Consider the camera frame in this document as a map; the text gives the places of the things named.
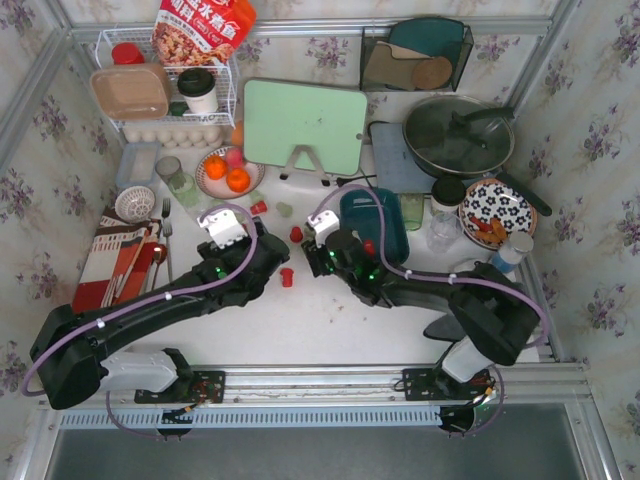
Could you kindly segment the teal plastic storage basket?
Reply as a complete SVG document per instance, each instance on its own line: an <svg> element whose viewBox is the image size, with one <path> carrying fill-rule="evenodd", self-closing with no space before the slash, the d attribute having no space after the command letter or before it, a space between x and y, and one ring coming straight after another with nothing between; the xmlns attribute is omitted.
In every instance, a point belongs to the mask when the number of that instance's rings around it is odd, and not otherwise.
<svg viewBox="0 0 640 480"><path fill-rule="evenodd" d="M384 225L384 250L387 261L394 265L404 263L410 253L401 204L397 195L390 190L374 188L381 203ZM364 190L353 190L340 200L341 224L354 230L362 242L371 241L379 257L381 221L377 205Z"/></svg>

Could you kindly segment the grey fluffy cloth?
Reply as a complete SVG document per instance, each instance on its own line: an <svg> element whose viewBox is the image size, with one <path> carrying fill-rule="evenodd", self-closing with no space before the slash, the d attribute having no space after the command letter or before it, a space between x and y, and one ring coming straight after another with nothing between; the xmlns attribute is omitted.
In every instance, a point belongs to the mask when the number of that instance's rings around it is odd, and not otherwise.
<svg viewBox="0 0 640 480"><path fill-rule="evenodd" d="M445 315L431 322L424 329L423 336L430 340L456 343L463 340L466 333L454 316Z"/></svg>

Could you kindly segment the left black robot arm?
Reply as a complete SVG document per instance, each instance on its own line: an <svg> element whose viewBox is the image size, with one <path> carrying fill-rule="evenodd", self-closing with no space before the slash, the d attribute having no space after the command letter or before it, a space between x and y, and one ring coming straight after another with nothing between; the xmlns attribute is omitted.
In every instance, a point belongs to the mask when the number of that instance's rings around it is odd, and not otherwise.
<svg viewBox="0 0 640 480"><path fill-rule="evenodd" d="M104 361L129 344L261 296L290 250L260 220L250 225L254 236L230 246L199 244L201 262L163 287L115 306L76 312L63 304L51 310L30 350L33 373L50 406L65 410L97 393L107 376Z"/></svg>

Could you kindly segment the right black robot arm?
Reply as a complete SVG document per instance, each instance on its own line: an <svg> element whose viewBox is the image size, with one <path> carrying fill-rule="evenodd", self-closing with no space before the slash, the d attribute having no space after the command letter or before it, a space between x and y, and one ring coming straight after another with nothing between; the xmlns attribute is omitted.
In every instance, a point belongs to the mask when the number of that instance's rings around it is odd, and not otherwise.
<svg viewBox="0 0 640 480"><path fill-rule="evenodd" d="M366 253L347 229L306 240L302 250L314 276L340 278L368 306L442 312L424 335L452 344L440 369L458 383L492 365L514 365L543 322L541 307L488 263L448 275L402 271Z"/></svg>

